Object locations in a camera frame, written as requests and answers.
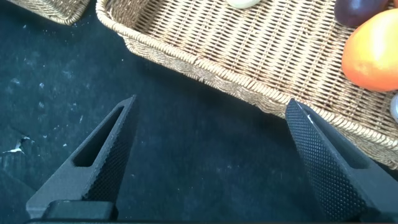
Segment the basket edge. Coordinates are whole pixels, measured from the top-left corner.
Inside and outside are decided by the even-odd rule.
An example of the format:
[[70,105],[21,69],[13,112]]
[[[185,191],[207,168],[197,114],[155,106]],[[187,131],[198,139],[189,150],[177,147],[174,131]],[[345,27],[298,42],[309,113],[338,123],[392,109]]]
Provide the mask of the basket edge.
[[[221,67],[217,65],[216,63],[207,60],[205,58],[200,58],[199,56],[192,55],[190,53],[186,53],[180,49],[176,49],[175,47],[162,43],[153,37],[150,37],[145,34],[141,34],[140,32],[130,29],[123,24],[120,24],[116,21],[113,21],[109,16],[106,11],[106,5],[110,0],[98,0],[96,4],[96,14],[98,16],[98,19],[100,20],[101,23],[103,23],[106,27],[112,29],[113,31],[117,32],[120,36],[122,36],[125,39],[125,43],[128,47],[128,44],[126,42],[126,38],[131,38],[141,44],[144,44],[148,47],[152,47],[155,50],[158,50],[164,54],[167,54],[171,57],[174,57],[176,59],[182,60],[184,62],[189,62],[192,64],[192,66],[197,66],[201,69],[204,69],[206,71],[209,71],[212,73],[214,76],[222,79],[225,82],[231,82],[237,86],[245,88],[247,91],[251,91],[255,94],[260,94],[262,96],[265,96],[268,100],[272,100],[278,104],[283,104],[284,106],[287,105],[289,100],[293,98],[293,96],[288,95],[286,93],[281,93],[278,90],[272,89],[268,86],[263,85],[262,83],[258,83],[253,81],[249,77],[245,77],[241,74],[234,73],[231,70],[228,70],[224,67]],[[194,79],[200,79],[200,77],[194,77],[193,75],[187,75]],[[242,85],[242,82],[236,82],[236,80],[244,80],[245,84]],[[398,157],[398,139],[393,139],[390,138],[389,136],[386,136],[384,134],[378,133],[377,131],[374,131],[372,129],[366,128],[360,124],[354,123],[352,121],[348,121],[346,118],[342,117],[339,114],[335,114],[332,112],[325,111],[324,109],[318,108],[312,103],[307,102],[307,101],[301,101],[302,103],[305,103],[306,105],[309,105],[315,112],[317,112],[322,118],[324,118],[327,122],[331,123],[334,127],[342,130],[344,133],[349,133],[353,134],[357,137],[365,138],[365,140],[375,144],[375,145],[380,145],[383,147],[385,150],[392,151],[395,153],[397,151],[397,157]],[[260,103],[254,104],[261,110],[265,111],[264,108],[260,106]],[[275,113],[277,116],[280,116],[284,118],[284,114],[280,113]],[[396,159],[381,159],[379,156],[375,156],[374,154],[370,153],[370,155],[375,158],[375,160],[389,166],[391,169],[398,169],[398,161]]]
[[45,13],[41,13],[41,12],[38,12],[38,11],[32,11],[31,9],[29,9],[25,5],[18,4],[18,3],[14,2],[14,1],[9,1],[9,2],[11,2],[11,3],[13,3],[13,4],[15,4],[15,5],[19,6],[19,7],[22,7],[24,9],[26,9],[26,10],[29,10],[31,12],[34,12],[35,14],[37,14],[39,16],[42,16],[42,17],[44,17],[46,19],[49,19],[49,20],[51,20],[53,22],[56,22],[56,23],[59,23],[59,24],[62,24],[62,25],[70,26],[73,23],[77,22],[81,18],[81,16],[83,15],[84,11],[86,10],[86,7],[87,7],[88,3],[90,2],[90,0],[81,0],[78,3],[78,6],[75,9],[75,12],[67,19],[63,19],[63,18],[58,17],[58,16],[49,16],[49,15],[47,15]]

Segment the knurled surface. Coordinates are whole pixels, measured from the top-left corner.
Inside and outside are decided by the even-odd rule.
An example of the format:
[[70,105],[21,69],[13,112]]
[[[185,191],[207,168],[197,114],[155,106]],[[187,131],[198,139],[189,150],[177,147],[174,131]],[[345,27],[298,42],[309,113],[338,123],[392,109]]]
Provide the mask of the knurled surface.
[[112,143],[103,156],[104,162],[96,167],[92,184],[87,186],[83,194],[84,200],[116,202],[134,140],[135,125],[135,111],[129,110],[119,131],[109,137]]
[[363,212],[366,209],[364,200],[331,156],[307,115],[290,102],[286,120],[326,218],[345,221]]

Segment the black plastic part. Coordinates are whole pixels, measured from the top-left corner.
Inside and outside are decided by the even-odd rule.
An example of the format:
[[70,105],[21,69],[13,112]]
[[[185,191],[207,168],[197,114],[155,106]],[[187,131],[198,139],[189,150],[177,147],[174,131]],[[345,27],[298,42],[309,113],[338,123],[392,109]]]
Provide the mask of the black plastic part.
[[138,117],[133,96],[120,102],[26,203],[40,218],[56,200],[116,202]]
[[328,221],[398,221],[398,182],[311,108],[291,100],[286,120]]
[[57,200],[50,203],[42,219],[116,220],[117,217],[118,210],[113,202]]

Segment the woven basket rim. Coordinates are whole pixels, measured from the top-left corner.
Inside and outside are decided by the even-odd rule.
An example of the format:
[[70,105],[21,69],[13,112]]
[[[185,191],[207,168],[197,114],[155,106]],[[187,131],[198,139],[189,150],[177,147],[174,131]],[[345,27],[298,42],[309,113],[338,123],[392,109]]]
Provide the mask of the woven basket rim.
[[[14,2],[14,1],[12,1],[12,2],[14,4],[17,4],[20,7],[23,7],[24,9],[30,10],[28,7],[25,7],[22,4],[18,4],[17,2]],[[49,19],[51,21],[57,22],[59,24],[62,24],[62,25],[72,25],[72,24],[74,24],[75,22],[77,22],[81,18],[81,16],[83,15],[88,3],[90,3],[90,0],[81,0],[78,4],[76,4],[77,7],[72,12],[71,16],[66,18],[66,19],[62,18],[62,17],[59,17],[59,16],[49,16],[46,13],[37,12],[37,11],[34,11],[34,13],[36,13],[36,14],[44,17],[44,18],[47,18],[47,19]]]
[[[218,64],[212,62],[211,60],[201,58],[199,56],[190,54],[188,52],[182,51],[170,44],[161,42],[149,35],[142,34],[134,29],[126,27],[123,24],[120,24],[114,20],[112,20],[111,16],[108,14],[106,10],[106,5],[110,2],[110,0],[98,0],[96,3],[96,13],[100,22],[102,22],[106,27],[116,31],[119,35],[123,36],[124,38],[128,37],[134,39],[142,44],[148,45],[153,47],[161,52],[164,52],[167,55],[173,56],[179,60],[183,60],[184,62],[190,62],[204,70],[207,70],[217,77],[232,82],[235,84],[240,83],[249,83],[245,84],[247,90],[255,92],[257,94],[261,94],[262,96],[266,96],[270,98],[272,101],[287,105],[289,100],[294,96],[282,93],[279,90],[273,89],[271,87],[265,86],[263,83],[253,80],[250,77],[247,77],[242,74],[235,73],[227,68],[219,66]],[[391,138],[386,136],[385,134],[381,134],[377,131],[372,129],[366,128],[358,123],[353,121],[349,121],[344,118],[340,114],[336,114],[333,112],[326,111],[324,109],[318,108],[314,106],[309,101],[300,101],[301,103],[305,103],[311,109],[313,109],[316,113],[318,113],[323,119],[327,122],[334,125],[336,128],[340,128],[347,133],[354,134],[361,138],[365,138],[365,140],[373,143],[381,145],[388,150],[398,151],[398,139]]]

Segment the debris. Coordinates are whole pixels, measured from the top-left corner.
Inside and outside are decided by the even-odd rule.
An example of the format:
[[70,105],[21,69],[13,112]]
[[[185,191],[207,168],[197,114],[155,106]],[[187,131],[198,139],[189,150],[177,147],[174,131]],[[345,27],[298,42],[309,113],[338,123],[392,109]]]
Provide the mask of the debris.
[[21,84],[17,78],[13,78],[13,79],[11,80],[11,82],[12,82],[12,83],[15,83],[15,84],[17,84],[17,85]]
[[22,151],[22,149],[20,149],[20,148],[11,149],[11,150],[9,150],[9,151],[5,151],[5,152],[2,152],[2,153],[7,153],[7,152],[12,152],[12,153],[21,152],[21,153],[25,154],[25,153]]

